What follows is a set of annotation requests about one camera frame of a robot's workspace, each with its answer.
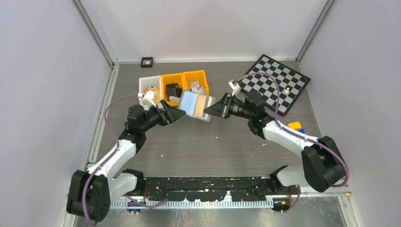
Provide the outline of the tan credit card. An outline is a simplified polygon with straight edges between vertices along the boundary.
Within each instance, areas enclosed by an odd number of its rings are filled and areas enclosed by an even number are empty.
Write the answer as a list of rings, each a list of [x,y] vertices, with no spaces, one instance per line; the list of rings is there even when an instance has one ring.
[[[214,104],[214,97],[198,95],[194,109],[194,117],[203,121],[209,121],[209,115],[204,110]]]

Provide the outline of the clear plastic card holder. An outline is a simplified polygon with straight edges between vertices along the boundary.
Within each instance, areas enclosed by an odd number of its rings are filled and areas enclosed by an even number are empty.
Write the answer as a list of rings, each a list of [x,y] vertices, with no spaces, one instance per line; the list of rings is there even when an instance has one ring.
[[[178,109],[185,111],[187,116],[195,118],[193,113],[194,113],[198,95],[200,95],[200,94],[197,94],[197,93],[194,93],[194,92],[191,92],[188,90],[184,90],[180,98],[172,96],[172,97],[170,97],[170,100],[178,102]]]

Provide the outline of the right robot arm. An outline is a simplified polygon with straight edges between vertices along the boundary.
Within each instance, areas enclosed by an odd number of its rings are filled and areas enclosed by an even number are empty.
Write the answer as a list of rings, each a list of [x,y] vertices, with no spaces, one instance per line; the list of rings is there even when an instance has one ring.
[[[270,189],[276,194],[282,194],[292,185],[309,185],[317,192],[324,192],[348,182],[349,169],[331,137],[308,136],[282,124],[265,111],[262,96],[256,91],[248,92],[245,101],[225,93],[204,113],[224,119],[232,115],[245,118],[254,135],[275,142],[301,158],[301,166],[282,166],[270,174]]]

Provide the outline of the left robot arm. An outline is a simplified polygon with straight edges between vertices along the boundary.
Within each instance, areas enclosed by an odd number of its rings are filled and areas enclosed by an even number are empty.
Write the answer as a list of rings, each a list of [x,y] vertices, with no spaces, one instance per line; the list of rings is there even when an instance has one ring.
[[[66,212],[81,216],[88,222],[101,222],[111,204],[130,192],[134,196],[145,190],[143,173],[122,166],[133,158],[146,141],[146,132],[156,125],[166,126],[183,117],[186,112],[161,101],[162,108],[148,110],[141,105],[128,109],[124,130],[117,137],[115,146],[87,170],[77,170],[71,177]]]

